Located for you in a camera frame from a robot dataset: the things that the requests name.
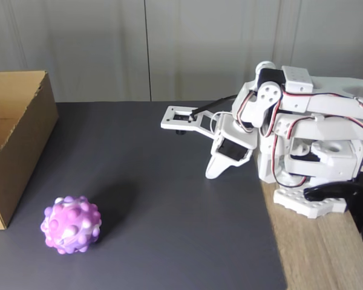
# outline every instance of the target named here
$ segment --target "pink ball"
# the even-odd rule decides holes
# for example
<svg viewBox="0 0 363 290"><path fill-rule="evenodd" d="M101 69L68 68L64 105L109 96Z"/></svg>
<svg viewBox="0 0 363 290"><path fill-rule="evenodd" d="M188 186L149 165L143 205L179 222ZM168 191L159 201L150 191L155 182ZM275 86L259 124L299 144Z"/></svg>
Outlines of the pink ball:
<svg viewBox="0 0 363 290"><path fill-rule="evenodd" d="M57 198L52 207L44 210L44 215L41 230L45 243L59 254L84 253L98 239L101 214L84 196Z"/></svg>

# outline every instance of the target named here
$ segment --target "gray mat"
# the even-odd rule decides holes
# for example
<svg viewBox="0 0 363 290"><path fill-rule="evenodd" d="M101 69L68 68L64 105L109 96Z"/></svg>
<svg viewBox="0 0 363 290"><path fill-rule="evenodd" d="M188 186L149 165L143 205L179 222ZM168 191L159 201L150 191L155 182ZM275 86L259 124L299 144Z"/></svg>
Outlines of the gray mat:
<svg viewBox="0 0 363 290"><path fill-rule="evenodd" d="M286 288L254 163L207 180L211 140L161 129L167 105L58 104L60 120L0 231L0 289ZM87 253L44 244L43 210L65 195L99 206L100 240Z"/></svg>

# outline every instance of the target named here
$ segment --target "robotic arm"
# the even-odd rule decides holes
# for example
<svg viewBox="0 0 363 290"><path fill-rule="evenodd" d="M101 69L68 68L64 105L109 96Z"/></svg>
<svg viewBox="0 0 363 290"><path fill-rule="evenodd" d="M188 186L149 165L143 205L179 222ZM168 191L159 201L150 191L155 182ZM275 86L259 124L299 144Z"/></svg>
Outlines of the robotic arm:
<svg viewBox="0 0 363 290"><path fill-rule="evenodd" d="M170 106L162 128L213 139L207 178L248 162L258 146L260 179L280 185L276 203L309 218L343 212L347 199L309 201L304 191L353 182L363 173L363 80L311 77L304 68L276 69L272 62L255 72L231 112ZM204 116L216 121L215 130L201 126Z"/></svg>

